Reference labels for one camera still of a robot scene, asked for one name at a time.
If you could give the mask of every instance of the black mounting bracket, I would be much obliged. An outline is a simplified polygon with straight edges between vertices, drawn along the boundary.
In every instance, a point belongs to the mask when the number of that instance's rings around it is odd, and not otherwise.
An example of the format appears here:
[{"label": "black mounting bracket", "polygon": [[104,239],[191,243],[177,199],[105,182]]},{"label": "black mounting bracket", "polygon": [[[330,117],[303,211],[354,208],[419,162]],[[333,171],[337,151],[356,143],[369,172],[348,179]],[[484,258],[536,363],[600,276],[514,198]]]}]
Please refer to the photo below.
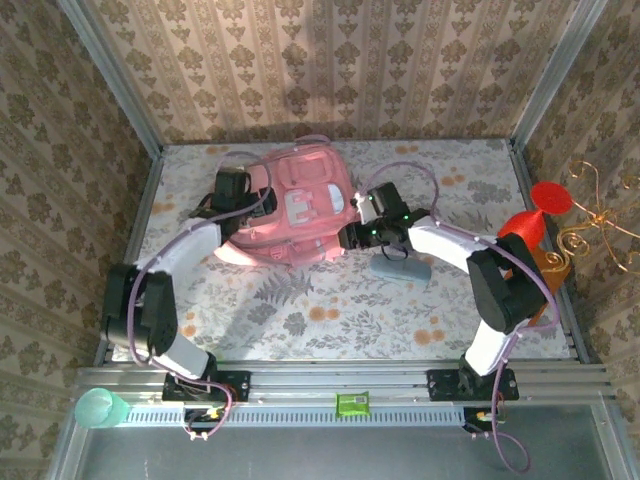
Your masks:
[{"label": "black mounting bracket", "polygon": [[[211,381],[220,383],[231,391],[234,403],[249,401],[251,390],[251,372],[244,370],[218,370]],[[185,384],[173,375],[167,374],[162,388],[163,402],[182,402],[209,404],[226,402],[226,395],[217,388],[207,388],[198,385]]]},{"label": "black mounting bracket", "polygon": [[465,407],[464,408],[464,428],[469,433],[491,432],[493,428],[491,422],[478,419],[479,413],[487,413],[487,408]]},{"label": "black mounting bracket", "polygon": [[[427,388],[432,402],[486,401],[491,402],[495,373],[487,376],[486,381],[476,385],[473,390],[464,387],[460,369],[442,369],[427,371]],[[505,369],[500,377],[499,392],[505,400],[518,400],[516,375],[511,369]]]}]

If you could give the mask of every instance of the black bracket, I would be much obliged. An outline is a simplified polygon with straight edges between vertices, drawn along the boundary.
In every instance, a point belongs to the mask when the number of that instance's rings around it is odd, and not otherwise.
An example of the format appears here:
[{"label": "black bracket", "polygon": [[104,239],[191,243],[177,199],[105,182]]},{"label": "black bracket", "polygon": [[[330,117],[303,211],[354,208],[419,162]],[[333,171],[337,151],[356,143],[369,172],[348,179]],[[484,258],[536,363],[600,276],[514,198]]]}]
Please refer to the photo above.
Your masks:
[{"label": "black bracket", "polygon": [[[487,378],[487,381],[482,385],[476,385],[473,390],[469,390],[463,387],[464,383],[460,377],[460,372],[459,369],[454,368],[427,371],[429,399],[432,402],[491,402],[495,373],[491,378]],[[502,372],[498,389],[505,400],[518,400],[520,398],[516,375],[513,370],[505,369]]]},{"label": "black bracket", "polygon": [[182,421],[193,433],[200,436],[220,422],[224,414],[223,410],[224,408],[221,407],[217,410],[216,415],[212,417],[211,410],[208,408],[188,408],[184,411]]},{"label": "black bracket", "polygon": [[[218,370],[213,382],[220,383],[231,391],[235,403],[249,401],[251,390],[251,372],[244,370]],[[163,402],[214,403],[226,402],[227,397],[217,388],[207,388],[186,384],[167,374],[162,389]]]},{"label": "black bracket", "polygon": [[479,432],[491,432],[493,430],[491,426],[491,422],[482,421],[478,419],[479,413],[488,413],[487,408],[475,408],[475,407],[465,407],[464,408],[464,428],[469,433],[479,433]]}]

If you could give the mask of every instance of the teal plastic cup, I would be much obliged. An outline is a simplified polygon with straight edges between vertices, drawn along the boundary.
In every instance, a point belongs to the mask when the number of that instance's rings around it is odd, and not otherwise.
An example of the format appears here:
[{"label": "teal plastic cup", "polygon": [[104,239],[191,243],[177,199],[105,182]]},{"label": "teal plastic cup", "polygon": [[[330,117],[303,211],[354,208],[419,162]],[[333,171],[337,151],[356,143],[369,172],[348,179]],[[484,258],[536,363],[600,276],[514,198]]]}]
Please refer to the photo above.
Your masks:
[{"label": "teal plastic cup", "polygon": [[105,388],[92,388],[82,395],[74,410],[76,422],[84,428],[110,428],[124,422],[131,407]]}]

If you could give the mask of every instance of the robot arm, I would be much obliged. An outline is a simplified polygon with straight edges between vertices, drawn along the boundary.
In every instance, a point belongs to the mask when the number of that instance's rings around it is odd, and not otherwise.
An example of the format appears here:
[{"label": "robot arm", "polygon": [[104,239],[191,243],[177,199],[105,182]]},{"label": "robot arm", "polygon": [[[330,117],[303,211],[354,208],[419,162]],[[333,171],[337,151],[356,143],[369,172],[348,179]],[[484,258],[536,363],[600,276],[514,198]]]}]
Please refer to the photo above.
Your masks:
[{"label": "robot arm", "polygon": [[[194,223],[202,222],[202,217],[212,218],[220,212],[220,205],[223,211],[231,211],[247,203],[246,199],[240,203],[229,202],[229,198],[242,198],[245,190],[245,178],[233,178],[231,183],[235,182],[235,186],[228,189],[231,193],[223,196],[223,201],[210,198],[208,206],[200,205],[194,214],[201,218],[189,219],[183,227],[185,230],[190,230]],[[443,228],[427,210],[409,211],[393,184],[384,184],[369,193],[366,200],[360,198],[357,205],[363,212],[362,217],[368,221],[347,225],[339,234],[345,249],[409,242],[414,250],[441,258],[469,274],[481,318],[473,344],[461,359],[460,382],[473,391],[496,370],[516,327],[544,305],[544,295],[515,265],[485,245]],[[264,215],[264,212],[252,212],[250,215]],[[178,333],[175,296],[188,287],[185,280],[192,269],[237,231],[242,220],[230,218],[194,229],[146,273],[136,298],[134,315],[135,345],[140,355],[153,358],[155,363],[191,379],[215,378],[215,357]],[[514,254],[542,278],[520,237],[483,238]],[[140,265],[145,263],[116,265],[109,273],[101,332],[103,338],[110,342],[129,345],[127,303],[133,280],[140,272]],[[505,279],[503,272],[508,270],[513,275]]]},{"label": "robot arm", "polygon": [[[535,315],[546,299],[530,277],[479,239],[515,255],[543,278],[524,241],[515,234],[478,237],[457,227],[447,228],[426,210],[410,212],[392,184],[384,184],[366,197],[359,196],[356,206],[366,223],[351,224],[341,232],[344,248],[408,242],[413,250],[440,258],[469,274],[480,318],[473,343],[461,358],[460,383],[469,392],[490,383],[518,326]],[[512,274],[508,279],[507,271]]]}]

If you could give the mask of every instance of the pink backpack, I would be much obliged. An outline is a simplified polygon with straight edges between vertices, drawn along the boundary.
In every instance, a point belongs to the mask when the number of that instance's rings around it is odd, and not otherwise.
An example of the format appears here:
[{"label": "pink backpack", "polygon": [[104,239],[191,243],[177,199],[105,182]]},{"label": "pink backpack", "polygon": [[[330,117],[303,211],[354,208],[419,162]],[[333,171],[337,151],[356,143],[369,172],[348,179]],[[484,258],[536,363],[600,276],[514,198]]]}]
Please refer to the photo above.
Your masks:
[{"label": "pink backpack", "polygon": [[251,192],[267,186],[262,164],[270,169],[277,208],[271,214],[249,218],[215,255],[236,265],[291,266],[343,255],[337,234],[359,216],[350,203],[355,189],[329,139],[302,137],[295,146],[270,152],[261,164],[246,167]]}]

